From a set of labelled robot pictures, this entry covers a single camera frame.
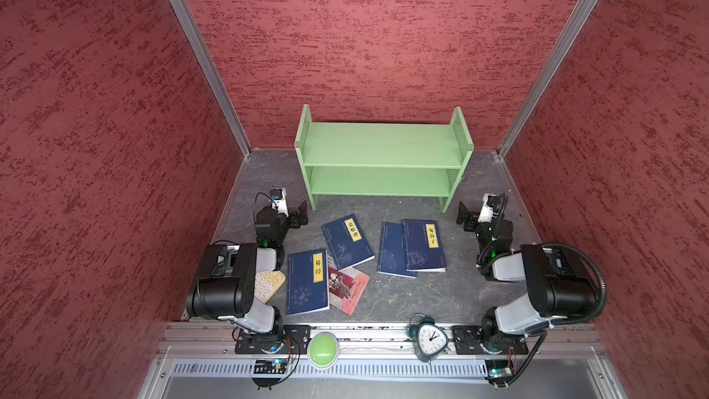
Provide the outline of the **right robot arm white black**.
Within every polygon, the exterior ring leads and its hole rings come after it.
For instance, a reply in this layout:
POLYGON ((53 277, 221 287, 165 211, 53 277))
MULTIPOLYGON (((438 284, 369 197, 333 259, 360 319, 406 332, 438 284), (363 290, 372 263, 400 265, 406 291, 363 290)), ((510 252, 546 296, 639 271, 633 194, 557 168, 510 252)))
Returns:
POLYGON ((484 315, 478 332, 489 354, 558 325, 587 323, 602 313, 609 295, 599 267, 579 249, 552 242, 512 249, 513 223, 505 218, 506 206, 504 194, 488 196, 479 212, 461 202, 456 217, 464 231, 476 236, 476 269, 484 278, 526 286, 524 295, 484 315))

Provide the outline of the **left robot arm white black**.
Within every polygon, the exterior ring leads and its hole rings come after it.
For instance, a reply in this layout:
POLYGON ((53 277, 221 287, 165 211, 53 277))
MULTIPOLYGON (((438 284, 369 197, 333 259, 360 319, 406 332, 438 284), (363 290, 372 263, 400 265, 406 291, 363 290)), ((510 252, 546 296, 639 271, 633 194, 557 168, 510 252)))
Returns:
POLYGON ((278 308, 256 298, 256 276, 279 271, 287 233, 308 224, 305 201, 292 214, 282 212, 282 207, 283 203, 269 199, 268 206, 253 214, 254 242, 222 240, 208 245, 186 295, 188 317, 228 321, 271 352, 284 343, 286 335, 278 308))

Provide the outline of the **blue book Guiguzi yellow label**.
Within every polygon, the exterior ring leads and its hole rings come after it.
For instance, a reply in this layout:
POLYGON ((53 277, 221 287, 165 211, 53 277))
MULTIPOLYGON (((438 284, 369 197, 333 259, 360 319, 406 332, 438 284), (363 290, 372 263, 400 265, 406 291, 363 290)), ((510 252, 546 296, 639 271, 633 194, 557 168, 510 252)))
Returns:
POLYGON ((406 270, 413 273, 445 273, 447 263, 434 220, 402 220, 406 270))

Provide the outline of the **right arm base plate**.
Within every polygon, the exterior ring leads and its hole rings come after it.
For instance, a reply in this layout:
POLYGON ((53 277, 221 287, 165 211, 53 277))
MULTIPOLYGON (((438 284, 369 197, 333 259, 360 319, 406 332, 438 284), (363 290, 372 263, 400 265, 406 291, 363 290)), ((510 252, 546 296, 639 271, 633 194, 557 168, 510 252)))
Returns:
POLYGON ((529 353, 524 336, 485 332, 477 325, 452 326, 452 343, 457 355, 504 356, 513 353, 525 356, 529 353))

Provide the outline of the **blue book Xiaolin Guangji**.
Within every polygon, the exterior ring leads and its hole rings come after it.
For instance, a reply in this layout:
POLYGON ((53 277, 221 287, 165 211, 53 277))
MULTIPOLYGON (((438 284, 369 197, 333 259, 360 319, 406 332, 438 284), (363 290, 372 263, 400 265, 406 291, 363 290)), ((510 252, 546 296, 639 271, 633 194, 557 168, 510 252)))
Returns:
POLYGON ((377 272, 405 278, 417 278, 416 273, 406 270, 404 229, 401 224, 382 223, 377 272))

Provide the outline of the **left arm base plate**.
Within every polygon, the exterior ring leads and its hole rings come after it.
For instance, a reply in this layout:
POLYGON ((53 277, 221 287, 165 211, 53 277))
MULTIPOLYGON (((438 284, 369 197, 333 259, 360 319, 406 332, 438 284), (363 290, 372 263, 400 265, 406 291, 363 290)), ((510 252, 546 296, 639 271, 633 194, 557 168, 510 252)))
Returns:
POLYGON ((308 350, 312 327, 286 324, 269 334, 251 334, 241 330, 234 343, 238 355, 304 355, 308 350))

